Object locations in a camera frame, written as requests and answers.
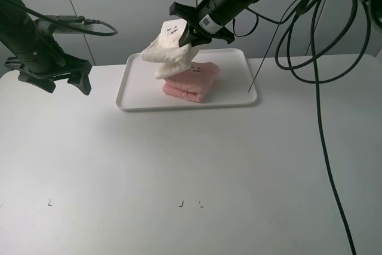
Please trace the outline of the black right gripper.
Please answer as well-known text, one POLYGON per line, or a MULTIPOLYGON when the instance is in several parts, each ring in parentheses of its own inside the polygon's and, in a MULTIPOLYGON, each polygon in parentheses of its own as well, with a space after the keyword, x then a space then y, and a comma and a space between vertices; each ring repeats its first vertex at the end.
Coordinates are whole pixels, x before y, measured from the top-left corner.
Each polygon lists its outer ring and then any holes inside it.
POLYGON ((235 36, 225 25, 257 1, 259 0, 202 0, 196 7, 174 2, 170 6, 170 15, 187 21, 178 46, 190 44, 191 47, 197 47, 209 44, 213 39, 232 43, 235 36))

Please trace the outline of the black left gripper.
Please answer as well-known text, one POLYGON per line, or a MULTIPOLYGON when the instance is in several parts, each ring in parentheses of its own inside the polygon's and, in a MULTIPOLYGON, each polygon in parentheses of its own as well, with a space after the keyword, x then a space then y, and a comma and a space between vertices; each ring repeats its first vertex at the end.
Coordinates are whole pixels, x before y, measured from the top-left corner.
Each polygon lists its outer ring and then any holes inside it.
POLYGON ((34 20, 3 19, 2 43, 14 54, 4 66, 25 73, 18 76, 19 81, 53 93, 53 81, 67 78, 82 94, 90 94, 89 61, 66 54, 53 35, 43 33, 34 20))

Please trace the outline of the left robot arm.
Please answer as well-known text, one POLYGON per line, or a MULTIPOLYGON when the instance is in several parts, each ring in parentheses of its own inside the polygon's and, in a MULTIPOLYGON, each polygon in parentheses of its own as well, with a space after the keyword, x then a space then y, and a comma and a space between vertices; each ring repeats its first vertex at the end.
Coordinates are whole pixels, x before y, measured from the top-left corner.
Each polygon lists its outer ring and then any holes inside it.
POLYGON ((91 63, 66 54, 42 17, 32 20, 25 8, 21 0, 1 0, 1 42, 14 54, 4 66, 19 71, 19 81, 48 93, 56 81, 66 79, 89 95, 91 63))

